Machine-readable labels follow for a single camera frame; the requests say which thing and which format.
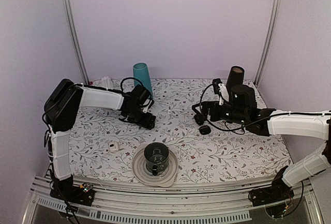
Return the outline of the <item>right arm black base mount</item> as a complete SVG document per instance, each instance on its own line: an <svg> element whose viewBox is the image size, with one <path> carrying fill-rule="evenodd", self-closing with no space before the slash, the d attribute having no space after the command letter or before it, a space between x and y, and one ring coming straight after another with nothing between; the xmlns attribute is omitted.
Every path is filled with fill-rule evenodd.
<svg viewBox="0 0 331 224"><path fill-rule="evenodd" d="M292 197L294 197L292 188L283 181L272 182L270 186L264 188L254 188L248 193L248 199L253 206L275 203Z"/></svg>

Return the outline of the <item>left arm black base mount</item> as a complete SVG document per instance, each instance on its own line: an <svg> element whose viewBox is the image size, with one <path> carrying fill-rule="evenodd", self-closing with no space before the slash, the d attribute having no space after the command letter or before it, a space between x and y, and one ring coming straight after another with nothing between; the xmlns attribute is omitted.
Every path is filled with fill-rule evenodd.
<svg viewBox="0 0 331 224"><path fill-rule="evenodd" d="M93 187L88 183L74 186L72 181L63 180L53 183L50 196L69 203L91 206L95 196Z"/></svg>

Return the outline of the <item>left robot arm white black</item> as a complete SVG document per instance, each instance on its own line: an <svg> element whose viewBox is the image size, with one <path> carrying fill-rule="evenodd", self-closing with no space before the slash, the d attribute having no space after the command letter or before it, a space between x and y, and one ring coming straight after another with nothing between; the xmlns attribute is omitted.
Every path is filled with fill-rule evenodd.
<svg viewBox="0 0 331 224"><path fill-rule="evenodd" d="M50 161L57 180L57 192L65 200L73 200L77 189L68 178L72 173L69 165L69 136L78 110L82 107L119 110L123 122L136 124L151 130L155 127L156 117L144 110L152 103L150 91L139 82L132 91L109 89L85 84L76 84L63 79L44 104L42 121L47 126L45 143L51 147Z"/></svg>

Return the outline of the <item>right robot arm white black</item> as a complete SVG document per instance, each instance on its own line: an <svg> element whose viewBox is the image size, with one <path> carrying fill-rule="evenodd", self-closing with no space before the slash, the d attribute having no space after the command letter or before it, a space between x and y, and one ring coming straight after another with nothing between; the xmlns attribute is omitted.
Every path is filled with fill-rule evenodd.
<svg viewBox="0 0 331 224"><path fill-rule="evenodd" d="M292 135L325 141L317 150L293 165L281 169L272 181L267 196L279 201L288 188L330 168L330 111L291 112L272 108L259 109L255 91L247 85L235 85L225 96L224 84L213 84L218 101L203 101L192 106L199 125L204 122L228 121L258 136Z"/></svg>

